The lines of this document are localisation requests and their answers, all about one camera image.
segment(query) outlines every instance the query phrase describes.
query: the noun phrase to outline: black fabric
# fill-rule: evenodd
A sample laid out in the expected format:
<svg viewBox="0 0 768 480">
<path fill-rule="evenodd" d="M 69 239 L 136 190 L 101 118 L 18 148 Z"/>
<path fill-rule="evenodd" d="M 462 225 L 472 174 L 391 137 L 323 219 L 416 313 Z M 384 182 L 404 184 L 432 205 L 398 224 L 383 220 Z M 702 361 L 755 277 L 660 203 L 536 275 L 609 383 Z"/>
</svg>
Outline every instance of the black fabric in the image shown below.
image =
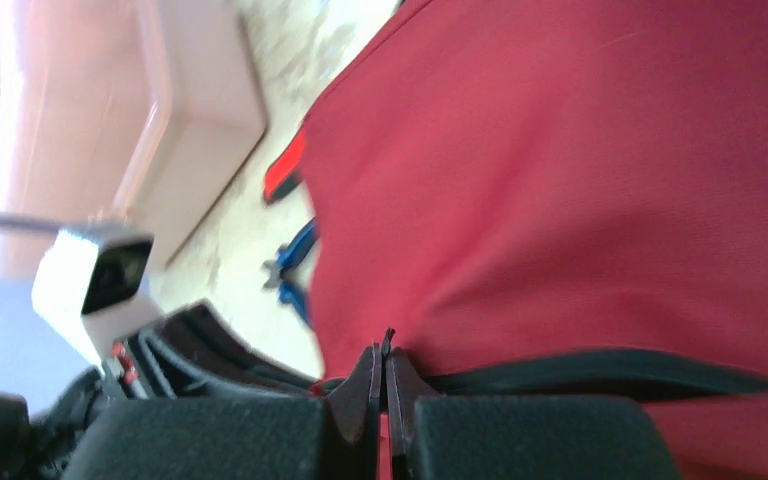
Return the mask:
<svg viewBox="0 0 768 480">
<path fill-rule="evenodd" d="M 322 478 L 322 400 L 119 402 L 78 446 L 63 480 Z"/>
<path fill-rule="evenodd" d="M 423 377 L 450 395 L 616 395 L 638 402 L 768 392 L 768 378 L 651 350 L 593 350 Z"/>
<path fill-rule="evenodd" d="M 680 478 L 655 425 L 608 397 L 438 397 L 416 405 L 419 480 Z"/>
</svg>

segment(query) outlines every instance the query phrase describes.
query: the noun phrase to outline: floor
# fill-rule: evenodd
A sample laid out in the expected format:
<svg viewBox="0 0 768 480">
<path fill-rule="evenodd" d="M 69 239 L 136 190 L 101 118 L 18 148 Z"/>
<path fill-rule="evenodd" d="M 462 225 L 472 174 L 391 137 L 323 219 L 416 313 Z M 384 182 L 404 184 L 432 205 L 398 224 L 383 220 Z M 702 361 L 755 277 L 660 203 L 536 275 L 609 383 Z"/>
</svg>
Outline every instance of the floor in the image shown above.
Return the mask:
<svg viewBox="0 0 768 480">
<path fill-rule="evenodd" d="M 265 207 L 261 180 L 317 95 L 390 18 L 397 0 L 235 0 L 255 58 L 270 127 L 236 178 L 169 268 L 151 278 L 165 311 L 209 299 L 251 347 L 319 377 L 316 339 L 295 313 L 262 289 L 264 260 L 313 216 L 303 186 Z M 300 273 L 306 285 L 316 251 Z"/>
</svg>

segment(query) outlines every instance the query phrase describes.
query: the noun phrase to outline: white plug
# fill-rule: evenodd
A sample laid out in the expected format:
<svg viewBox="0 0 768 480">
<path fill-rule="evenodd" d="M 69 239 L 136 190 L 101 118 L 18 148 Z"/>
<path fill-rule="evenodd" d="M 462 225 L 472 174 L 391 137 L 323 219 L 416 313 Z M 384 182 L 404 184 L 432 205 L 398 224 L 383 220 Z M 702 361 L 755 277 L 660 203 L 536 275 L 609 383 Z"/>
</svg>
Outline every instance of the white plug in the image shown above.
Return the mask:
<svg viewBox="0 0 768 480">
<path fill-rule="evenodd" d="M 139 294 L 152 242 L 150 234 L 116 223 L 61 229 L 34 279 L 34 311 L 100 366 L 114 341 L 162 315 Z"/>
</svg>

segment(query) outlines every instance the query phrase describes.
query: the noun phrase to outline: pink box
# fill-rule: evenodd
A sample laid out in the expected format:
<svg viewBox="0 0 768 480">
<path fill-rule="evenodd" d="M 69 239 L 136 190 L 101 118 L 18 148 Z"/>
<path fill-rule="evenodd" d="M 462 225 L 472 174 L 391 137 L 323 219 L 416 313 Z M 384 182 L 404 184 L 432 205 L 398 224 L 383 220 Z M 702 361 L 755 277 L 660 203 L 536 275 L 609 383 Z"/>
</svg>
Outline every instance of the pink box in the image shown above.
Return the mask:
<svg viewBox="0 0 768 480">
<path fill-rule="evenodd" d="M 232 2 L 0 0 L 0 212 L 123 219 L 156 270 L 265 128 Z M 52 241 L 0 231 L 0 278 Z"/>
</svg>

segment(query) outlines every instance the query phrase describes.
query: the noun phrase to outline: black cable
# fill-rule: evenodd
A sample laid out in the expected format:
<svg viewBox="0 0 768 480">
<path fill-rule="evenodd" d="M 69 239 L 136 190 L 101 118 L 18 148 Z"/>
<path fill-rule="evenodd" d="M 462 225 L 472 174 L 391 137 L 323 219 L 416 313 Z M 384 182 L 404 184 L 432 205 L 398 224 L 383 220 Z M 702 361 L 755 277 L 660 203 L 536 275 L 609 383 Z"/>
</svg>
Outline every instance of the black cable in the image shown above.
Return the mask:
<svg viewBox="0 0 768 480">
<path fill-rule="evenodd" d="M 0 228 L 8 230 L 22 230 L 31 233 L 56 234 L 66 225 L 22 215 L 0 213 Z"/>
</svg>

